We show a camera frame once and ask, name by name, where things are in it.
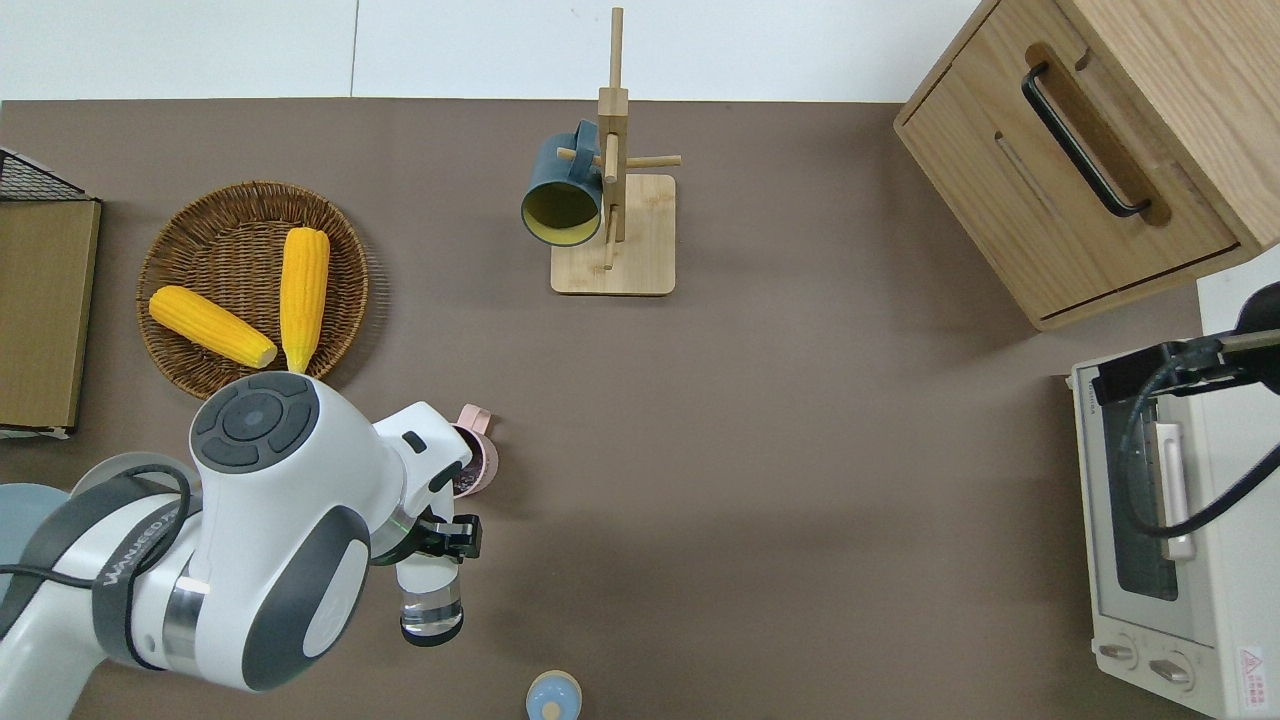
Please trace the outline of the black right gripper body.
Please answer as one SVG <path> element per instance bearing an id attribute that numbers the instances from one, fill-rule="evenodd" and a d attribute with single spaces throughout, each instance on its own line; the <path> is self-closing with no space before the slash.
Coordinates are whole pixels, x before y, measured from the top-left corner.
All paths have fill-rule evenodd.
<path id="1" fill-rule="evenodd" d="M 1279 283 L 1260 288 L 1242 306 L 1233 334 L 1277 331 Z M 1231 363 L 1256 378 L 1272 393 L 1279 392 L 1279 346 L 1236 351 Z"/>

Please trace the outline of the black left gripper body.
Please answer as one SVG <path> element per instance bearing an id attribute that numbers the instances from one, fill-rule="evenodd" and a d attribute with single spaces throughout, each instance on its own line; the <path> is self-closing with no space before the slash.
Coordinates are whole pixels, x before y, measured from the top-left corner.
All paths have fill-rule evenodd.
<path id="1" fill-rule="evenodd" d="M 402 512 L 393 516 L 387 525 L 390 528 L 390 548 L 385 551 L 385 565 L 401 562 L 413 553 L 445 556 L 452 532 L 439 530 L 438 527 L 452 524 L 452 518 L 443 518 L 433 509 L 425 509 L 413 520 Z"/>

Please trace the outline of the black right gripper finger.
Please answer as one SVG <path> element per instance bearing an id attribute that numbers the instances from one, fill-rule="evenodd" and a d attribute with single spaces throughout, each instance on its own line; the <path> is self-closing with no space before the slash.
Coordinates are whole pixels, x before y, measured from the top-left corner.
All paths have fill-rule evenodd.
<path id="1" fill-rule="evenodd" d="M 1153 395 L 1189 396 L 1236 375 L 1219 338 L 1165 341 L 1101 363 L 1092 380 L 1100 404 L 1134 400 L 1153 380 Z"/>

